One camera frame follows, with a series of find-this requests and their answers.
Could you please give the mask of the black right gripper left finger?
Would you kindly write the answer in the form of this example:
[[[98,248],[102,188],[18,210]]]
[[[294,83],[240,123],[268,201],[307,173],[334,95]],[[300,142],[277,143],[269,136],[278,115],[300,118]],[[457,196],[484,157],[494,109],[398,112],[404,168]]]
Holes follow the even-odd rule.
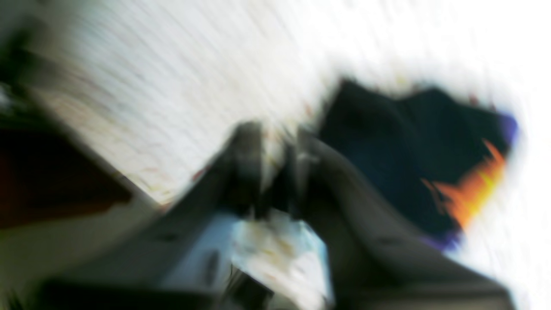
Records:
[[[244,122],[163,216],[101,255],[47,279],[40,310],[210,310],[226,289],[232,231],[264,219],[262,126]]]

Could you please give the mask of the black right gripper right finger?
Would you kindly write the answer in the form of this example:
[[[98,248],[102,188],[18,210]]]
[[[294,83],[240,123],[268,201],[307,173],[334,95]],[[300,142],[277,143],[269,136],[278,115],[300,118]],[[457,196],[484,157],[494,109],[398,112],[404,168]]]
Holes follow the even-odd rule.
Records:
[[[336,310],[513,310],[508,289],[443,255],[337,151],[299,129],[291,215],[323,240]]]

